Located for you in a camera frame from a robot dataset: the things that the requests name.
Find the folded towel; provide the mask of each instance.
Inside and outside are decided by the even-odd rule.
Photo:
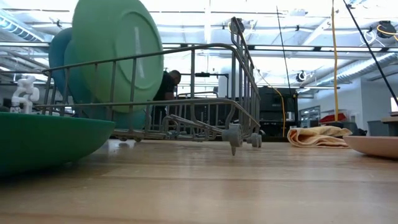
[[[343,139],[337,136],[347,136],[352,132],[346,128],[322,126],[315,128],[292,128],[287,133],[289,142],[297,147],[338,147],[349,148]]]

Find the person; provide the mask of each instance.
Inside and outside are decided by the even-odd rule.
[[[162,83],[159,90],[154,97],[154,101],[174,100],[174,89],[181,81],[181,73],[177,70],[171,72],[164,72]],[[162,120],[166,115],[166,106],[155,105],[152,110],[152,117],[155,118],[155,125],[159,125],[159,120]]]

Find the green bowl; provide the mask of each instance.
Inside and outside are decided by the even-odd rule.
[[[0,113],[0,176],[59,166],[99,149],[115,123],[83,118]]]

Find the cable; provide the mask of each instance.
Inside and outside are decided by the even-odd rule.
[[[380,30],[380,26],[381,26],[381,25],[378,25],[378,26],[377,26],[377,30],[378,30],[379,32],[382,32],[383,34],[388,34],[388,35],[398,35],[398,33],[390,33],[390,32],[386,32],[386,31],[384,31],[384,30]]]
[[[348,10],[348,12],[349,12],[351,18],[353,19],[356,28],[357,28],[358,30],[361,30],[361,28],[359,28],[358,23],[356,22],[356,19],[355,19],[353,13],[352,13],[351,10],[349,9],[349,5],[347,4],[347,2],[346,2],[345,0],[343,0],[343,2],[344,2],[344,4],[346,5],[346,8],[347,8],[347,10]],[[369,53],[372,55],[372,58],[373,58],[374,62],[376,63],[377,68],[379,69],[380,74],[381,74],[381,76],[383,77],[384,82],[386,83],[386,85],[387,85],[387,87],[388,87],[388,90],[389,90],[390,93],[391,93],[391,96],[394,98],[394,101],[396,102],[396,104],[397,104],[397,106],[398,106],[398,99],[397,99],[397,97],[396,97],[396,94],[395,94],[394,91],[392,90],[392,88],[391,88],[391,86],[390,86],[390,83],[388,82],[388,80],[387,80],[387,78],[386,78],[386,75],[384,74],[383,70],[381,69],[381,66],[380,66],[379,62],[377,61],[376,56],[374,56],[374,53],[373,53],[373,51],[372,51],[372,49],[371,49],[371,46],[370,46],[370,45],[368,44],[368,42],[365,40],[365,37],[364,37],[363,33],[362,33],[362,32],[359,32],[359,33],[361,34],[362,38],[364,39],[364,41],[365,41],[365,43],[366,43],[366,46],[367,46],[368,49],[369,49]]]
[[[366,39],[366,41],[367,41],[369,44],[373,43],[375,40],[378,41],[378,40],[376,39],[377,36],[376,36],[376,34],[375,34],[373,31],[371,31],[371,32],[369,32],[369,31],[364,31],[364,32],[366,32],[366,35],[367,35],[367,36],[370,36],[370,37],[371,37],[371,40]],[[364,45],[365,45],[365,41],[362,39],[362,37],[359,37],[359,40],[362,42],[362,44],[360,45],[360,47],[364,46]]]
[[[285,53],[284,38],[283,38],[283,36],[282,36],[282,28],[280,27],[278,6],[276,6],[276,14],[277,14],[277,16],[278,16],[279,35],[280,35],[280,41],[282,42],[282,51],[283,51],[283,53],[284,53],[285,68],[286,68],[286,75],[287,75],[287,84],[289,85],[289,92],[290,92],[290,95],[292,96],[292,89],[290,88],[290,80],[289,80],[289,71],[288,71],[288,69],[287,69],[287,61],[286,61],[286,53]]]
[[[380,40],[377,40],[377,39],[376,39],[376,41],[379,42],[379,44],[380,44],[381,46],[386,47],[382,42],[380,42]]]
[[[293,94],[292,94],[292,89],[290,87],[290,79],[289,79],[289,70],[287,69],[287,61],[286,61],[286,53],[285,53],[285,45],[284,45],[284,38],[282,36],[282,28],[280,26],[280,19],[279,19],[279,10],[278,10],[278,6],[276,6],[276,14],[278,17],[278,26],[279,26],[279,35],[280,35],[280,42],[282,43],[282,51],[284,53],[284,60],[285,60],[285,68],[286,68],[286,76],[287,76],[287,84],[289,86],[289,93],[290,93],[290,97],[292,98],[292,103],[293,105],[294,103],[294,99],[293,99]]]
[[[271,87],[275,92],[277,92],[278,94],[279,94],[279,96],[280,96],[280,100],[281,100],[281,102],[282,102],[282,112],[283,112],[283,117],[284,117],[284,124],[283,124],[283,130],[282,130],[282,137],[284,138],[285,137],[285,127],[286,127],[286,114],[285,114],[285,103],[284,103],[284,97],[282,96],[282,94],[277,90],[277,89],[275,89],[271,84],[269,84],[268,82],[267,82],[267,80],[260,74],[260,77],[264,80],[264,82],[269,86],[269,87]]]
[[[398,33],[390,33],[390,32],[386,32],[386,31],[380,30],[380,26],[381,25],[377,26],[377,31],[379,31],[379,32],[381,32],[383,34],[394,35],[394,38],[396,39],[396,41],[398,41],[398,37],[396,36],[396,35],[398,35]]]
[[[338,121],[338,94],[337,94],[337,49],[336,49],[336,32],[335,32],[335,0],[331,0],[331,31],[333,34],[333,49],[335,52],[335,79],[334,79],[334,86],[335,86],[335,121]]]

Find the wall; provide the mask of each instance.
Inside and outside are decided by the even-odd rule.
[[[355,115],[358,128],[364,128],[362,115],[361,80],[355,79],[353,80],[352,84],[339,86],[339,109],[348,110],[350,116]],[[313,106],[320,106],[321,111],[335,109],[334,90],[321,90],[315,94],[314,99],[298,99],[298,110]]]
[[[398,93],[398,84],[390,83],[394,93]],[[391,94],[384,82],[368,82],[365,79],[361,83],[362,111],[365,129],[368,121],[380,121],[390,116]]]
[[[398,83],[390,83],[398,93]],[[338,90],[339,109],[349,110],[350,116],[355,115],[358,128],[368,130],[368,121],[380,121],[390,116],[391,94],[384,83],[369,82],[366,78],[357,78],[352,84],[340,85]],[[298,99],[298,109],[320,106],[321,111],[333,110],[335,99],[333,90],[322,90],[315,94],[314,99]]]

